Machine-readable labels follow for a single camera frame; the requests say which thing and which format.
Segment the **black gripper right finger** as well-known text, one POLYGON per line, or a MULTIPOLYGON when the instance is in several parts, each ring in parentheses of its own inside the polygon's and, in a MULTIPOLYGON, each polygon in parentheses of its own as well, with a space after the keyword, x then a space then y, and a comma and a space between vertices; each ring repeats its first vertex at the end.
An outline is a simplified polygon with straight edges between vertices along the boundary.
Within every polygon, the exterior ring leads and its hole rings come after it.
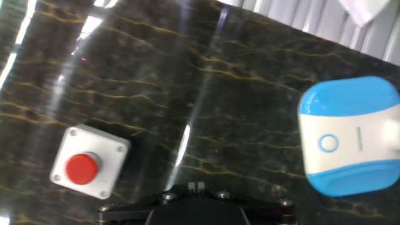
POLYGON ((290 198, 280 197, 274 201, 262 201, 226 187, 195 183, 195 196, 211 198, 239 206, 250 224, 296 224, 296 203, 290 198))

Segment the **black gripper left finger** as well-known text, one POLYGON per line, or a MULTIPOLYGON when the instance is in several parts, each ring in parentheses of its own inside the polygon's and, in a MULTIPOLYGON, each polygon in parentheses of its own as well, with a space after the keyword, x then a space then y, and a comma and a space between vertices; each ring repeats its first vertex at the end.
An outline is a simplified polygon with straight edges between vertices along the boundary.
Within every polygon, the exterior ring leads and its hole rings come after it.
POLYGON ((135 224, 144 224, 154 209, 159 206, 194 197, 195 190, 195 182, 175 184, 167 191, 150 194, 132 204, 103 205, 96 212, 96 224, 124 224, 128 221, 133 221, 135 224))

